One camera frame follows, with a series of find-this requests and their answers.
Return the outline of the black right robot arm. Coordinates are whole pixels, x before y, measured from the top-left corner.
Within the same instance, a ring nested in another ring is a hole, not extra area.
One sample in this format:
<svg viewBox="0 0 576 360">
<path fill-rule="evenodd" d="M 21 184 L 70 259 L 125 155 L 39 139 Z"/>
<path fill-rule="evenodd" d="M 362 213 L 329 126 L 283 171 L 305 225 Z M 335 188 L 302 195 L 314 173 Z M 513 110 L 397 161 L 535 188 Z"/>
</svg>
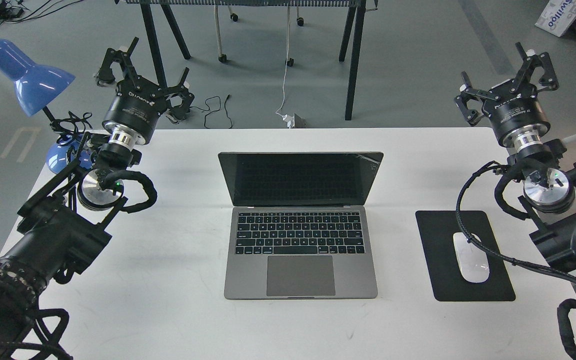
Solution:
<svg viewBox="0 0 576 360">
<path fill-rule="evenodd" d="M 467 242 L 499 260 L 576 284 L 576 162 L 571 170 L 561 169 L 566 153 L 560 139 L 543 141 L 550 123 L 538 101 L 538 94 L 557 91 L 559 82 L 548 52 L 516 49 L 522 64 L 513 78 L 490 89 L 476 89 L 466 72 L 455 104 L 470 126 L 487 118 L 499 146 L 515 152 L 507 164 L 487 162 L 462 186 L 455 204 L 457 226 Z M 506 214 L 521 221 L 530 219 L 537 230 L 530 239 L 546 260 L 546 265 L 515 259 L 499 253 L 477 240 L 464 225 L 461 203 L 466 190 L 482 174 L 493 171 L 500 176 L 494 200 Z M 576 300 L 563 300 L 557 308 L 558 332 L 567 355 L 576 360 L 576 342 L 569 318 Z"/>
</svg>

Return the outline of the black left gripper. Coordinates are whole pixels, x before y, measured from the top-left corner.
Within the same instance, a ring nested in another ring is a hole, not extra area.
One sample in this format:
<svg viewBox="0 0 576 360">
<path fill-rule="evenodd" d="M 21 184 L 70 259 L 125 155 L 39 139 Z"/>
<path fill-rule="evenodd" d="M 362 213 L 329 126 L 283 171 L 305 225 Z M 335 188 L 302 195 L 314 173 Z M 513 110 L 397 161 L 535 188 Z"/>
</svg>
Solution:
<svg viewBox="0 0 576 360">
<path fill-rule="evenodd" d="M 116 85 L 116 96 L 103 119 L 103 128 L 113 133 L 119 128 L 131 129 L 139 145 L 150 143 L 159 118 L 166 113 L 170 122 L 183 122 L 188 118 L 195 96 L 186 85 L 190 69 L 185 67 L 177 85 L 163 88 L 142 76 L 131 61 L 139 38 L 134 37 L 124 50 L 108 48 L 102 64 L 94 75 L 98 87 L 117 84 L 112 64 L 119 64 L 123 79 Z"/>
</svg>

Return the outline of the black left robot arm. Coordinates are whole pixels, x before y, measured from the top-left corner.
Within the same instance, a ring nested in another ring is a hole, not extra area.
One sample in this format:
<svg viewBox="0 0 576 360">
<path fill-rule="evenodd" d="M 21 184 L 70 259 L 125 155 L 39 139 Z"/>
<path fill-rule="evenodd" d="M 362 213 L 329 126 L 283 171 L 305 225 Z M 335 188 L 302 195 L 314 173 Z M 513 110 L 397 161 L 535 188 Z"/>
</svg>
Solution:
<svg viewBox="0 0 576 360">
<path fill-rule="evenodd" d="M 183 120 L 194 95 L 185 86 L 188 68 L 172 87 L 137 74 L 131 61 L 137 43 L 108 48 L 96 74 L 99 86 L 116 87 L 101 134 L 69 132 L 47 107 L 73 82 L 71 73 L 35 63 L 0 39 L 0 71 L 14 82 L 23 111 L 43 111 L 70 146 L 65 166 L 18 210 L 22 238 L 0 257 L 0 360 L 20 350 L 34 351 L 35 360 L 71 358 L 59 344 L 69 314 L 41 309 L 41 294 L 51 280 L 66 284 L 89 268 L 109 244 L 106 228 L 119 212 L 141 212 L 157 201 L 150 178 L 131 170 L 142 158 L 136 146 L 150 143 L 162 115 Z"/>
</svg>

